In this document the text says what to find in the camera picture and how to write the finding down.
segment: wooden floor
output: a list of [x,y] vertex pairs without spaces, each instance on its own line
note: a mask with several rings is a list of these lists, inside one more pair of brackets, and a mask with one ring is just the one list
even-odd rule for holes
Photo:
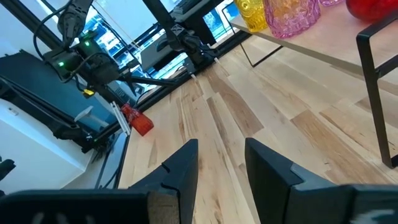
[[[244,46],[254,61],[277,47],[257,37]],[[361,76],[287,48],[256,68],[240,47],[220,63],[146,111],[155,128],[145,137],[132,133],[120,188],[143,178],[191,138],[199,139],[200,154],[194,223],[259,223],[245,137],[336,184],[398,182],[398,169],[381,162]],[[395,155],[397,70],[379,85]]]

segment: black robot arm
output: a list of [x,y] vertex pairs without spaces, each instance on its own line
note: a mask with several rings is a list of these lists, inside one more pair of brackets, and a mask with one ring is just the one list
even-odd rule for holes
[[71,0],[59,17],[58,30],[62,34],[64,48],[68,48],[83,32],[91,3],[93,0]]

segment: red object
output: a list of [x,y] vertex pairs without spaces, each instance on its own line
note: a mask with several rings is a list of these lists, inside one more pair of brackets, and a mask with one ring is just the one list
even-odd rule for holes
[[398,9],[398,0],[346,0],[349,12],[358,19],[378,21]]
[[141,136],[144,136],[154,127],[153,122],[147,116],[139,110],[131,108],[128,103],[123,105],[121,110],[126,116],[130,126],[137,130]]

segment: yellow glass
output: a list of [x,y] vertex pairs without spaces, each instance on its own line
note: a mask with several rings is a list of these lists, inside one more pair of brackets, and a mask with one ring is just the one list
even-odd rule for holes
[[267,28],[262,0],[234,0],[250,32]]

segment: pink glass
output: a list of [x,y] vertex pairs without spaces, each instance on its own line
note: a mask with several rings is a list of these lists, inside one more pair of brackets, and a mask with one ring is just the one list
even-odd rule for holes
[[266,21],[280,39],[302,33],[321,16],[318,0],[264,0]]
[[322,6],[334,6],[335,4],[339,4],[344,0],[319,0],[319,3]]

